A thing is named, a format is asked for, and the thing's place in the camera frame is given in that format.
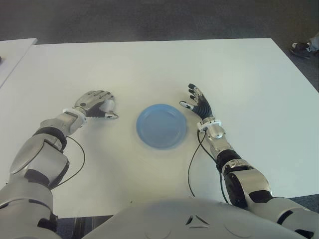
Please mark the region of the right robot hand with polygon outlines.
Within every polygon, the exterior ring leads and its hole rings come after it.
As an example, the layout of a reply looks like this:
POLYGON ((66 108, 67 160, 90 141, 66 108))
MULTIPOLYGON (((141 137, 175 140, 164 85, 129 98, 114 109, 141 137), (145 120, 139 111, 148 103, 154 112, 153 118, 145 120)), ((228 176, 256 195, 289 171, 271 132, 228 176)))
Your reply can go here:
POLYGON ((203 92, 194 84, 188 85, 188 91, 190 92, 190 98, 196 102, 196 105, 192 105, 186 101, 180 101, 179 104, 194 112, 198 115, 202 120, 206 118, 214 118, 212 114, 212 109, 207 101, 206 97, 204 96, 203 92))

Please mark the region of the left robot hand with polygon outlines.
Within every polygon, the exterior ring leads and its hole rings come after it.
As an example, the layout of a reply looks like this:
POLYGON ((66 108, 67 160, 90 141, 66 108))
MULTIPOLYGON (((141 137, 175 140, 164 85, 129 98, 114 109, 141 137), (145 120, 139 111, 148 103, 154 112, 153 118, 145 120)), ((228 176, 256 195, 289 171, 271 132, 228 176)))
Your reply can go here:
POLYGON ((115 120, 119 117, 114 112, 114 96, 110 92, 103 90, 85 93, 75 102, 73 108, 89 118, 115 120))

